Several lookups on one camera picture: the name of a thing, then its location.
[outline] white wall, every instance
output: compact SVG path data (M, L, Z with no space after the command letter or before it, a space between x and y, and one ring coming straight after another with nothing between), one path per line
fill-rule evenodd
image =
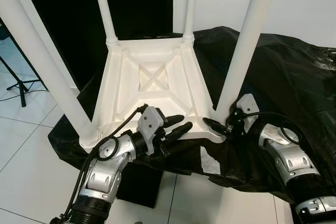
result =
M174 32L183 32L186 0L174 1ZM249 0L197 0L194 30L228 26L240 31ZM336 0L273 0L263 33L336 47Z

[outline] white tape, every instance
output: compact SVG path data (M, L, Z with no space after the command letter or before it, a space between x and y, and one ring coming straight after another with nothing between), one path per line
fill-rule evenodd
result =
M201 165L203 172L220 175L221 166L219 162L211 157L203 146L201 146Z

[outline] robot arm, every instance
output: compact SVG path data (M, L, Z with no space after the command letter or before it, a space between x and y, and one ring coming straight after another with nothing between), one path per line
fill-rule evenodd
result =
M259 108L252 94L244 95L236 104L227 125L204 118L210 129L229 135L248 134L257 140L274 159L275 166L293 201L302 223L336 223L336 196L325 186L309 156L301 149L299 138L290 129L261 121L266 114Z
M128 130L118 138L108 137L99 146L98 155L90 162L71 211L66 211L61 219L54 218L50 223L104 224L126 164L157 150L166 154L166 146L192 128L192 123L187 122L166 135L164 128L181 122L184 116L165 117L158 108L147 105L144 108L138 120L137 132Z

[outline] black door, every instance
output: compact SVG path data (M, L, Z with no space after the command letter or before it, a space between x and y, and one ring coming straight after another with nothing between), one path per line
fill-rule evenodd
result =
M79 90L107 56L97 0L32 0ZM108 0L120 40L155 38L173 29L173 0Z

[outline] tripod stand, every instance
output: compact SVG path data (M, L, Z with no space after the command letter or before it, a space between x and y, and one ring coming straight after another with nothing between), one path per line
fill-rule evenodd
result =
M9 71L9 73L11 73L11 75L13 76L13 78L17 81L16 84L10 86L7 88L7 90L12 89L13 87L18 87L20 90L20 98L21 98L21 106L25 107L26 106L26 99L25 99L25 92L28 92L29 89L25 86L25 83L34 83L36 81L41 81L40 79L36 79L36 80L30 80L30 81L22 81L14 72L13 70L9 67L9 65L7 65L7 63L5 62L5 60L0 56L0 61L5 65L5 67L7 68L7 70Z

